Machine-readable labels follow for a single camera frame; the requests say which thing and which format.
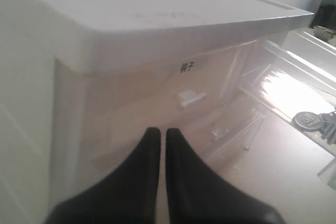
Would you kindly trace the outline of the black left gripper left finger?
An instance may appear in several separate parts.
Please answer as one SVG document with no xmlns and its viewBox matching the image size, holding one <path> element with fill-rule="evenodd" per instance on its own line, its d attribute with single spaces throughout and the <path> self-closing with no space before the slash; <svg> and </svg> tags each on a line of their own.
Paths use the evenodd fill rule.
<svg viewBox="0 0 336 224">
<path fill-rule="evenodd" d="M 160 160 L 161 132 L 150 127 L 112 173 L 59 203 L 45 223 L 155 223 Z"/>
</svg>

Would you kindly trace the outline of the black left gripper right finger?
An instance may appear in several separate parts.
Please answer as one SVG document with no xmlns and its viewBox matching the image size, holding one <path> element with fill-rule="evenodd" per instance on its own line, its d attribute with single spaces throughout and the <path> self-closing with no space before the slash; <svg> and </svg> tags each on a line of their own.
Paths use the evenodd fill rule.
<svg viewBox="0 0 336 224">
<path fill-rule="evenodd" d="M 285 223 L 274 207 L 217 175 L 177 128 L 166 132 L 165 180 L 170 223 Z"/>
</svg>

